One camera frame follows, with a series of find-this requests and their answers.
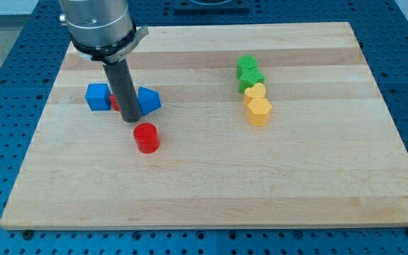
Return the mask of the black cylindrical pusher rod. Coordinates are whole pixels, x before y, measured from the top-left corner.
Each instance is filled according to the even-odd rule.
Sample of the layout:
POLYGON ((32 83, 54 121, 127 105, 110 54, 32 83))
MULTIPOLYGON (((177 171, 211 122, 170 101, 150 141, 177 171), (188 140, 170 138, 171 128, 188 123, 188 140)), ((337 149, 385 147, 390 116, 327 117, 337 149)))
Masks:
POLYGON ((103 69, 122 119, 127 123, 137 122, 142 117, 142 112, 127 62, 122 60, 111 65, 105 64, 103 69))

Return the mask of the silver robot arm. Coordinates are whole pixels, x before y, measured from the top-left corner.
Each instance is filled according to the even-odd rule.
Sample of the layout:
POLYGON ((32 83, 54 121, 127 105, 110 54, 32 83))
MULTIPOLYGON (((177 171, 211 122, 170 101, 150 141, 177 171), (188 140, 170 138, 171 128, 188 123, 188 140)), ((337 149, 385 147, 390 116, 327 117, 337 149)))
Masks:
POLYGON ((127 57, 149 35, 148 27, 135 25, 127 0, 59 0, 59 6, 73 46, 103 65, 122 119, 138 121, 142 111, 127 57))

